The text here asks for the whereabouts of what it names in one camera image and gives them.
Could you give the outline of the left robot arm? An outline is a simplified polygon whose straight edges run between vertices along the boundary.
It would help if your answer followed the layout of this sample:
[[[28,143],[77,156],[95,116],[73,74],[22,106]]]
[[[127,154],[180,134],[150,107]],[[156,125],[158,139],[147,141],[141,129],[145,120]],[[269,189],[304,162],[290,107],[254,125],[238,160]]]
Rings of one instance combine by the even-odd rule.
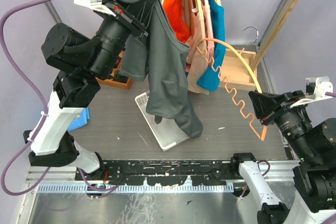
[[[88,38],[66,24],[52,27],[41,50],[48,65],[58,69],[42,127],[25,131],[31,166],[82,169],[93,180],[101,179],[101,156],[82,148],[68,132],[72,120],[100,90],[99,81],[111,79],[112,69],[129,36],[143,38],[155,0],[102,0],[102,23]]]

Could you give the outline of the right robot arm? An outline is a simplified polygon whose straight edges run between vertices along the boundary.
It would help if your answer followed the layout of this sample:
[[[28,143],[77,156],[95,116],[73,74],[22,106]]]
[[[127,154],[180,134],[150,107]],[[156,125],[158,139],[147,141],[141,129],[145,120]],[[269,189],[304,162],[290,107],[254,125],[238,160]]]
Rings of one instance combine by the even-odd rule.
[[[275,124],[299,158],[293,168],[295,199],[288,208],[275,196],[252,153],[235,153],[230,172],[243,178],[258,205],[258,223],[335,222],[335,119],[312,126],[302,91],[249,92],[256,118]]]

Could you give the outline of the teal blue t shirt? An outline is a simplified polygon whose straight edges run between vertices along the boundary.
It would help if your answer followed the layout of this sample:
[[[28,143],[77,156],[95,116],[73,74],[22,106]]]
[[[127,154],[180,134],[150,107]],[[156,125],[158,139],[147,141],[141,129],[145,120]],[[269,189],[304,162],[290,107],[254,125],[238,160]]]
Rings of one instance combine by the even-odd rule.
[[[212,29],[214,39],[225,41],[225,10],[221,4],[218,4],[215,0],[208,0],[212,21]],[[214,68],[222,66],[224,61],[224,56],[226,53],[226,47],[222,44],[215,43],[214,48]],[[208,91],[216,91],[220,79],[218,78],[218,71],[214,71],[211,66],[209,66],[205,73],[199,78],[197,84]]]

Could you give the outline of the dark grey t shirt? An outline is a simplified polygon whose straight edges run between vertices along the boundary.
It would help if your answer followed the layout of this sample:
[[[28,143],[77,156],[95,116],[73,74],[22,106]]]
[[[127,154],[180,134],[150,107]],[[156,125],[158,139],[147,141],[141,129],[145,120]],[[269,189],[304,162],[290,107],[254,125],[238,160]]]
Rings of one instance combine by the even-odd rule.
[[[173,119],[189,137],[199,137],[203,124],[188,97],[185,73],[190,47],[180,42],[165,14],[160,0],[121,0],[137,18],[147,35],[130,35],[125,43],[121,74],[135,81],[148,79],[150,97],[146,112],[159,124]]]

